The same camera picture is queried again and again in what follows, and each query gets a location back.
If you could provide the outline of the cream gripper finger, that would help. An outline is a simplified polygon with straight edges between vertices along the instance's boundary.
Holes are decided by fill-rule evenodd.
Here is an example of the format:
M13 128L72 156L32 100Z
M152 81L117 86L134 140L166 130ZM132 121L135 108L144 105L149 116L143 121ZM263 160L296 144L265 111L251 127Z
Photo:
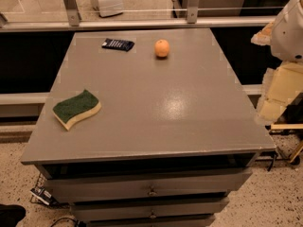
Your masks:
M274 23L269 23L262 30L256 33L251 38L251 43L256 45L270 45L273 24Z
M268 68L263 76L256 121L271 125L303 92L303 63L284 61L277 69Z

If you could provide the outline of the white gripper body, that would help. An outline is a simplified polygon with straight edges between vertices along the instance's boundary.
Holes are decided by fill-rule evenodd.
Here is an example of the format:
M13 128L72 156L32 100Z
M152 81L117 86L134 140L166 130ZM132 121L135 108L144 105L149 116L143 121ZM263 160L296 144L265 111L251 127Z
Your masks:
M271 35L271 52L282 61L303 62L302 0L290 0L276 17Z

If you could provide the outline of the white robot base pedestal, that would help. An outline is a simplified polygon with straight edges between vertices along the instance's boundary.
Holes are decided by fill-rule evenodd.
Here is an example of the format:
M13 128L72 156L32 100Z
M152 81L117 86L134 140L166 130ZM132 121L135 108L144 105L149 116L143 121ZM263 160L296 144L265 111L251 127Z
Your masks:
M94 10L102 18L121 14L124 10L122 0L90 0Z

